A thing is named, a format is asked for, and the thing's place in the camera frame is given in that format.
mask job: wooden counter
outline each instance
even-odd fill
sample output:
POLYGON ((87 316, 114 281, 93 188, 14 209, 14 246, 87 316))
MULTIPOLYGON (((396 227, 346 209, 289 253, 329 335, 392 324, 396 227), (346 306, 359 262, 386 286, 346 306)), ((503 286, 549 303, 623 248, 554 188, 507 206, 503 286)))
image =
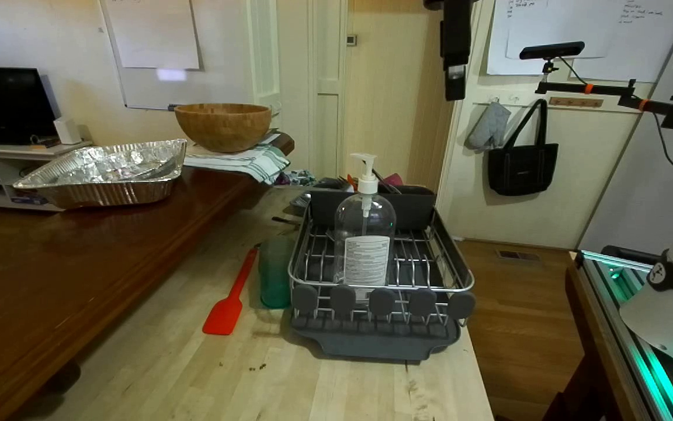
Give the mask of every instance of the wooden counter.
POLYGON ((270 189, 202 246, 81 362, 45 419, 493 419, 467 330, 420 365, 322 360, 291 340, 282 312, 256 303, 256 274, 243 289, 232 336, 201 324, 245 257, 291 227, 270 220, 291 189, 270 189))
POLYGON ((159 203, 67 213, 0 211, 0 419, 136 308, 267 188, 187 171, 159 203))

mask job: black tote bag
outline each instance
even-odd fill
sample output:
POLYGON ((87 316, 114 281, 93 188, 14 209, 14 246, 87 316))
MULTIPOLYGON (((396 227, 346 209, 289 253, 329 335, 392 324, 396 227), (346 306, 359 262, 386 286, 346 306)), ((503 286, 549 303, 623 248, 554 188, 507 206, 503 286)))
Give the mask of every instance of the black tote bag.
POLYGON ((503 196, 545 192, 554 176, 555 150, 555 143, 546 143, 546 100, 534 100, 504 148, 485 153, 490 189, 503 196), (540 109, 534 144, 516 144, 521 129, 534 109, 540 109))

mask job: plastic bottle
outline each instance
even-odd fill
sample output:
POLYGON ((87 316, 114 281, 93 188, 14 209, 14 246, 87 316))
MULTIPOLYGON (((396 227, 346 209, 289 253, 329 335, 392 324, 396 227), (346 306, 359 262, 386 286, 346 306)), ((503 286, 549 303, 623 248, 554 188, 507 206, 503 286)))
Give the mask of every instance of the plastic bottle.
POLYGON ((364 163, 358 192, 334 213, 334 281, 358 289, 358 301, 387 281, 389 241, 396 225, 392 203, 379 195, 373 154, 352 154, 364 163))

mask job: white cabinet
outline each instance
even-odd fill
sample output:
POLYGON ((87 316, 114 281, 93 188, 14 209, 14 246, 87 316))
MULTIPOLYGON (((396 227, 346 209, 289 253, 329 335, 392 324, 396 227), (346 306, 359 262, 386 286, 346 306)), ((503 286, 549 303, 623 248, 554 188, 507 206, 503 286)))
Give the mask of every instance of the white cabinet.
POLYGON ((0 209, 58 211, 47 199, 33 192, 11 189, 11 185, 37 165, 74 148, 76 144, 0 144, 0 209))

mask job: red spatula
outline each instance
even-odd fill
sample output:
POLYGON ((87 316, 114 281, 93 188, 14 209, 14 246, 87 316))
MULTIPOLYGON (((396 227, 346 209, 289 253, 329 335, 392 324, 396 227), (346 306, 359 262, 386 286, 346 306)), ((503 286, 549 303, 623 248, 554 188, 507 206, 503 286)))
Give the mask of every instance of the red spatula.
POLYGON ((241 301, 241 289, 247 281, 247 274, 253 268, 253 262, 256 259, 256 248, 260 246, 253 246, 243 259, 243 267, 233 281, 233 286, 229 287, 229 294, 223 299, 219 299, 211 316, 206 317, 202 322, 202 333, 206 335, 232 335, 235 330, 235 322, 239 322, 239 316, 241 316, 241 308, 243 308, 243 301, 241 301))

